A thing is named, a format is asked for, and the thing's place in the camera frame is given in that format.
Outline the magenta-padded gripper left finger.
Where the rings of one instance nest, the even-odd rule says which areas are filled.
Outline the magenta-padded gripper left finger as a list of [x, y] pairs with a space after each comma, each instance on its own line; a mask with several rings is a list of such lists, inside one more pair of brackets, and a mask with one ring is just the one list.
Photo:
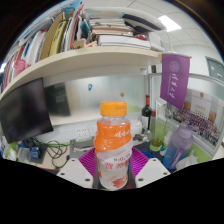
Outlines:
[[58, 176], [78, 186], [97, 189], [99, 176], [95, 150], [85, 152], [80, 158], [69, 159]]

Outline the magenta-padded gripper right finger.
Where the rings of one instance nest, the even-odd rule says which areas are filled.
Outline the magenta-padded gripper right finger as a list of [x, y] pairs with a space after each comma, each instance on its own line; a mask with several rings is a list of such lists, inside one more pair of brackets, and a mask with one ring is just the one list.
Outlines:
[[129, 168], [129, 184], [131, 189], [146, 186], [169, 174], [170, 172], [157, 158], [148, 158], [138, 149], [132, 149]]

